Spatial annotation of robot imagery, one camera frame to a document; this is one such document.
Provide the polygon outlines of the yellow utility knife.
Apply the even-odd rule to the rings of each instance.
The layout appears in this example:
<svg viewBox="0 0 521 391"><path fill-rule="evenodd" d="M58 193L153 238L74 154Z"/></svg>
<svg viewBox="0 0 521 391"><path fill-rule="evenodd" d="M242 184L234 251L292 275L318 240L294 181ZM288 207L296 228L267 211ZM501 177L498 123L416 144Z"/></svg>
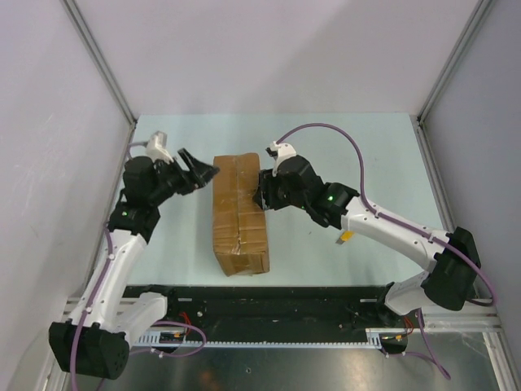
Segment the yellow utility knife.
<svg viewBox="0 0 521 391"><path fill-rule="evenodd" d="M348 242L355 235L352 231L344 231L336 240L336 244L344 244Z"/></svg>

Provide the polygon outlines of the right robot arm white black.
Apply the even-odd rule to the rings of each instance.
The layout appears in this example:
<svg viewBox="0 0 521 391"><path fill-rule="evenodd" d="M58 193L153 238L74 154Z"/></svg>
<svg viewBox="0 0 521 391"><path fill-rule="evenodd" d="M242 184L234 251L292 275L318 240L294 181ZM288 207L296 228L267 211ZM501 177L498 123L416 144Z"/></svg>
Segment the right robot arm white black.
<svg viewBox="0 0 521 391"><path fill-rule="evenodd" d="M277 169L263 169L253 200L263 210L288 206L303 209L319 226L351 231L375 240L421 267L418 275L390 283L375 306L385 327L396 326L409 312L428 305L462 309L480 268L472 234L429 230L368 205L361 194L338 182L323 182L302 156L283 161Z"/></svg>

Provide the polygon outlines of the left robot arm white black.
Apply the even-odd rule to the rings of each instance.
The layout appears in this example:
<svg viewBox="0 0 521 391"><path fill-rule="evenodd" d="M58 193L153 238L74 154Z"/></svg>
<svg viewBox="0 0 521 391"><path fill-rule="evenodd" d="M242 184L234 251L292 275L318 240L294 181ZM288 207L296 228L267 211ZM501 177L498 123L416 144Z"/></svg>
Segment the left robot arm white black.
<svg viewBox="0 0 521 391"><path fill-rule="evenodd" d="M55 359L71 376L117 379L149 327L156 322L168 326L179 318L179 304L157 292L145 292L125 312L118 311L134 265L160 220L159 207L172 196L207 186L220 171L184 148L178 155L182 165L161 151L125 163L123 187L104 230L105 258L68 319L49 327Z"/></svg>

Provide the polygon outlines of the brown cardboard express box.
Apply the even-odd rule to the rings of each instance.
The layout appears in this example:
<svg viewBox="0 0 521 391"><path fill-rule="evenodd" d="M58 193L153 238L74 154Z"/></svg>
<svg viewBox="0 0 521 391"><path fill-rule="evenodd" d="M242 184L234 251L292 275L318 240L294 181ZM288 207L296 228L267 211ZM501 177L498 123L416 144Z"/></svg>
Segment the brown cardboard express box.
<svg viewBox="0 0 521 391"><path fill-rule="evenodd" d="M265 212L253 200L259 184L260 159L254 153L216 156L219 173L212 180L212 249L223 273L269 272Z"/></svg>

